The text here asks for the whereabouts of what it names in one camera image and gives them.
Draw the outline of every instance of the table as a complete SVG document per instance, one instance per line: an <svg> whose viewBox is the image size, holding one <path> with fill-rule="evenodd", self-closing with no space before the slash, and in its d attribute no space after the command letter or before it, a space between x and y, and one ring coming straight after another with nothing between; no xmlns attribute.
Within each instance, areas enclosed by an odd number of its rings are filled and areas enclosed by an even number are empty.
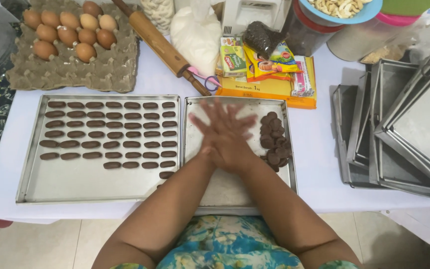
<svg viewBox="0 0 430 269"><path fill-rule="evenodd" d="M176 78L144 43L134 94L200 94L183 78ZM314 55L318 108L289 109L291 140L299 195L317 213L379 211L430 207L430 198L394 190L356 190L341 182L336 149L331 94L338 84L357 85L364 65L345 62L325 46ZM51 223L59 219L118 219L127 217L135 202L76 203L57 205L16 205L21 177L36 110L42 90L17 91L0 143L0 219ZM51 93L100 93L63 88ZM256 214L256 211L197 211L204 213Z"/></svg>

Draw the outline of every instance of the person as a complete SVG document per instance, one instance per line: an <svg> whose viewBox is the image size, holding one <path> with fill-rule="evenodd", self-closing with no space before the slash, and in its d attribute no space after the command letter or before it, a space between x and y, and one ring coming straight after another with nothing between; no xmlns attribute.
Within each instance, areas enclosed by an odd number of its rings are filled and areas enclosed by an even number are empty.
<svg viewBox="0 0 430 269"><path fill-rule="evenodd" d="M92 269L355 269L352 249L248 146L256 116L237 119L203 102L210 119L198 154L152 193L107 240ZM261 217L197 216L215 169L239 175Z"/></svg>

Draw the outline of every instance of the brown egg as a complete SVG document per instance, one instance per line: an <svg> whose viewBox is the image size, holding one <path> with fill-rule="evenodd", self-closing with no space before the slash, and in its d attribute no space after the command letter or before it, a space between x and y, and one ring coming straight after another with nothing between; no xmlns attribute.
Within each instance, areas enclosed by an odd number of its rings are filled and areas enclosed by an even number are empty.
<svg viewBox="0 0 430 269"><path fill-rule="evenodd" d="M99 25L101 29L106 29L109 31L113 31L114 29L118 29L117 22L112 18L111 15L102 15L99 19Z"/></svg>
<svg viewBox="0 0 430 269"><path fill-rule="evenodd" d="M22 14L24 18L24 24L36 30L39 24L42 24L41 15L39 12L33 10L25 10Z"/></svg>
<svg viewBox="0 0 430 269"><path fill-rule="evenodd" d="M86 43L79 43L75 46L75 53L81 61L88 63L92 57L97 57L96 49L93 46Z"/></svg>
<svg viewBox="0 0 430 269"><path fill-rule="evenodd" d="M57 27L61 25L59 17L56 15L56 13L52 11L44 10L43 13L41 13L41 20L45 25L50 26L54 29L57 29Z"/></svg>
<svg viewBox="0 0 430 269"><path fill-rule="evenodd" d="M79 31L79 40L81 43L94 45L97 42L97 35L93 30L82 29Z"/></svg>
<svg viewBox="0 0 430 269"><path fill-rule="evenodd" d="M110 49L112 43L117 43L116 36L106 29L100 29L97 32L97 41L104 49Z"/></svg>
<svg viewBox="0 0 430 269"><path fill-rule="evenodd" d="M72 29L77 29L78 27L81 27L81 24L79 23L79 19L72 13L63 11L61 12L61 15L59 15L59 19L61 19L61 24L65 27L69 27Z"/></svg>
<svg viewBox="0 0 430 269"><path fill-rule="evenodd" d="M49 56L54 55L58 56L59 53L57 52L56 47L46 41L37 41L33 45L33 51L36 53L36 55L39 56L39 58L49 61Z"/></svg>
<svg viewBox="0 0 430 269"><path fill-rule="evenodd" d="M87 14L94 16L94 18L97 18L99 15L104 14L104 12L98 6L98 4L96 4L92 1L84 1L84 4L82 4L82 11L84 13L87 13Z"/></svg>
<svg viewBox="0 0 430 269"><path fill-rule="evenodd" d="M54 42L54 40L57 40L56 29L44 24L39 24L39 26L36 29L36 34L40 40L43 40L49 43L52 43Z"/></svg>
<svg viewBox="0 0 430 269"><path fill-rule="evenodd" d="M57 34L59 34L59 38L64 43L64 45L72 48L74 42L79 42L79 37L77 35L77 32L69 27L60 27L57 29Z"/></svg>
<svg viewBox="0 0 430 269"><path fill-rule="evenodd" d="M90 14L81 15L81 24L84 29L90 29L94 32L99 28L99 21Z"/></svg>

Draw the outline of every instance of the patterned fabric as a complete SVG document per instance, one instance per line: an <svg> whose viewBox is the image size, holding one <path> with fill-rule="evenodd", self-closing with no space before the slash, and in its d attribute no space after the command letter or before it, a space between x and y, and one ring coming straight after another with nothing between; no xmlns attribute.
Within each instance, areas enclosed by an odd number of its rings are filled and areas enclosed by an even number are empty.
<svg viewBox="0 0 430 269"><path fill-rule="evenodd" d="M302 269L300 259L275 243L267 224L259 217L194 217L175 248L158 269ZM139 264L120 264L111 269L145 269ZM333 261L320 269L358 269L353 263Z"/></svg>

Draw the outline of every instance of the tiled floor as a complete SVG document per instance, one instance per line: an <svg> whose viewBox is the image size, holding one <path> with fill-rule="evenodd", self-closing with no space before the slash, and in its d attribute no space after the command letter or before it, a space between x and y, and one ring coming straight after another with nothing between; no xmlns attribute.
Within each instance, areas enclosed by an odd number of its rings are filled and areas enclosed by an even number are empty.
<svg viewBox="0 0 430 269"><path fill-rule="evenodd" d="M366 269L430 268L429 247L378 212L320 215ZM13 223L0 229L0 269L89 269L122 220Z"/></svg>

